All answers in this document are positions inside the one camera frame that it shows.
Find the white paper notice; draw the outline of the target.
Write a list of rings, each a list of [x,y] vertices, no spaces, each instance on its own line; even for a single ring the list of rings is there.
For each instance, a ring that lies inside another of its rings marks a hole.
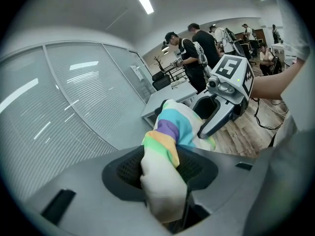
[[[141,71],[139,69],[139,66],[135,66],[135,65],[131,65],[130,66],[132,71],[134,72],[134,74],[137,76],[137,78],[139,79],[139,81],[142,81],[144,78],[141,74]]]

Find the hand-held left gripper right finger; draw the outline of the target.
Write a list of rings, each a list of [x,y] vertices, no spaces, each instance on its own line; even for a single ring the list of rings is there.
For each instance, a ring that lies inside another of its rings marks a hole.
[[[188,185],[178,235],[241,235],[252,194],[241,187],[253,158],[178,146],[180,173]]]

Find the person's grey t-shirt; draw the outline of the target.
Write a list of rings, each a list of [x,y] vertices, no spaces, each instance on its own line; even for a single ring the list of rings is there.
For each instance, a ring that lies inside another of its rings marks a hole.
[[[277,131],[260,192],[248,214],[244,236],[310,233],[306,213],[315,196],[315,39],[300,16],[314,0],[276,0],[284,48],[304,66],[282,92],[288,113]]]

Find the bare decorative tree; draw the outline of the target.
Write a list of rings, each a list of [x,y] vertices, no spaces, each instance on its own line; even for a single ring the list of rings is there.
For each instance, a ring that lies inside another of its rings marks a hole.
[[[159,56],[157,56],[157,57],[154,56],[154,61],[155,61],[154,65],[157,65],[159,67],[160,71],[164,72],[164,68],[162,67],[162,61],[159,58]]]

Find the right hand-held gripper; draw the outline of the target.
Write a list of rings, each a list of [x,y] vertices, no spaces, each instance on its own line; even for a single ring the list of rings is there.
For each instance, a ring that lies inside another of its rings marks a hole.
[[[203,96],[193,111],[207,119],[198,131],[198,137],[212,136],[229,120],[236,120],[246,110],[252,92],[254,74],[245,57],[223,55],[210,72],[207,90],[212,96]]]

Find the person's right forearm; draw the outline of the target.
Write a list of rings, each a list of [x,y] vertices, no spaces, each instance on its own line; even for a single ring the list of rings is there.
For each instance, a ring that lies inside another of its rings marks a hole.
[[[296,63],[282,73],[255,77],[250,98],[281,100],[282,92],[293,81],[304,63],[303,60],[298,59]]]

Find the striped pastel clothes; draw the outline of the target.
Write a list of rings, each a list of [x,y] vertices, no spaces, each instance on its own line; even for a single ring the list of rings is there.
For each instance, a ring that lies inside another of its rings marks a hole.
[[[161,105],[153,130],[145,134],[140,182],[149,210],[160,223],[179,220],[184,212],[188,186],[178,173],[183,161],[176,146],[216,148],[213,137],[198,137],[203,124],[204,120],[191,108],[168,99]]]

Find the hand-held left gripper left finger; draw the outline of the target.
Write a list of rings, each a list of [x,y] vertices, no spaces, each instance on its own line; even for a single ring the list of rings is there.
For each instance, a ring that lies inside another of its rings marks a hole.
[[[54,235],[168,235],[140,185],[143,147],[76,163],[46,183],[27,207]]]

